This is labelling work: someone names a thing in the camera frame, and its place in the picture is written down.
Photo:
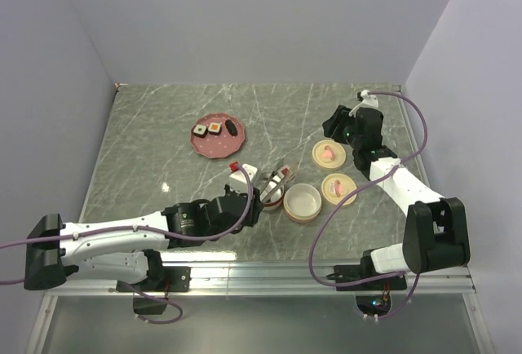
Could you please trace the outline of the pink dotted plate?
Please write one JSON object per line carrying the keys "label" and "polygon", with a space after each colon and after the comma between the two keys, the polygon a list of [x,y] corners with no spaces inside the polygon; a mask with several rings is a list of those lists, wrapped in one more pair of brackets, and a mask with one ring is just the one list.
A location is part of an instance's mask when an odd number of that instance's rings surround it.
{"label": "pink dotted plate", "polygon": [[[237,126],[238,135],[231,136],[225,126],[225,121],[231,119]],[[196,124],[208,125],[211,122],[221,122],[222,130],[219,135],[207,133],[205,138],[199,138],[192,134]],[[221,159],[237,153],[246,140],[246,129],[244,124],[233,115],[227,113],[209,113],[196,121],[190,130],[189,141],[196,154],[209,158]]]}

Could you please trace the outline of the red sushi roll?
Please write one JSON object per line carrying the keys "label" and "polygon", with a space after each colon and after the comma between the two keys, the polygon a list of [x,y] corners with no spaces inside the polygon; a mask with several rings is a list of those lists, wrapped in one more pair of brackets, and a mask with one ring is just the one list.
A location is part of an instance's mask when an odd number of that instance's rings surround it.
{"label": "red sushi roll", "polygon": [[291,181],[295,176],[294,170],[289,166],[283,166],[280,168],[280,170],[277,171],[274,179],[280,183],[283,182],[284,184],[286,182]]}

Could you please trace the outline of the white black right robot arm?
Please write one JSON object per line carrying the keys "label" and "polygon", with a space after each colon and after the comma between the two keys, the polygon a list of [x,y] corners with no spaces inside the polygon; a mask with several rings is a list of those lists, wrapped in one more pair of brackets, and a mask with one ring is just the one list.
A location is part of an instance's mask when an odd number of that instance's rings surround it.
{"label": "white black right robot arm", "polygon": [[468,264],[471,249],[463,203],[432,191],[383,144],[383,114],[378,109],[340,105],[322,127],[325,137],[352,148],[354,164],[368,180],[352,191],[334,181],[327,191],[338,198],[335,206],[378,186],[406,217],[402,242],[362,257],[358,284],[375,289],[402,273],[419,275]]}

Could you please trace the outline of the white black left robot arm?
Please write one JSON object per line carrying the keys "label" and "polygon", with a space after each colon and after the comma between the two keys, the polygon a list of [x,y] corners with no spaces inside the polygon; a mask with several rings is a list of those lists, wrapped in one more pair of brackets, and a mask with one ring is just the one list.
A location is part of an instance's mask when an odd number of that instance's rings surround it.
{"label": "white black left robot arm", "polygon": [[118,280],[156,290],[165,279],[160,252],[193,248],[257,224],[263,204],[257,188],[209,201],[178,203],[132,219],[64,223],[42,217],[30,232],[24,288],[49,290],[70,279]]}

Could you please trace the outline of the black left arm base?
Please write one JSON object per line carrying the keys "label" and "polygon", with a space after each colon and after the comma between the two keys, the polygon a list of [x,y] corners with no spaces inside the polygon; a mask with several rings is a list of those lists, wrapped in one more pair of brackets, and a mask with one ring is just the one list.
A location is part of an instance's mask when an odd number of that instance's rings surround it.
{"label": "black left arm base", "polygon": [[145,250],[136,256],[138,262],[145,262],[144,279],[137,283],[117,281],[116,291],[137,295],[133,298],[133,311],[138,317],[160,316],[172,294],[188,292],[191,268],[165,267],[161,254],[155,250]]}

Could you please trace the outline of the metal serving tongs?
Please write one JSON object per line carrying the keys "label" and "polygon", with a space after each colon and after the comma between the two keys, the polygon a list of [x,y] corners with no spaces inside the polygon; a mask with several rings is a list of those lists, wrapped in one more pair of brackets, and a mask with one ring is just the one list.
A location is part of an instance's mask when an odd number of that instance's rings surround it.
{"label": "metal serving tongs", "polygon": [[263,204],[269,202],[272,196],[287,183],[291,182],[297,174],[296,164],[285,164],[284,160],[278,161],[271,172],[261,174],[257,186],[260,192],[260,200]]}

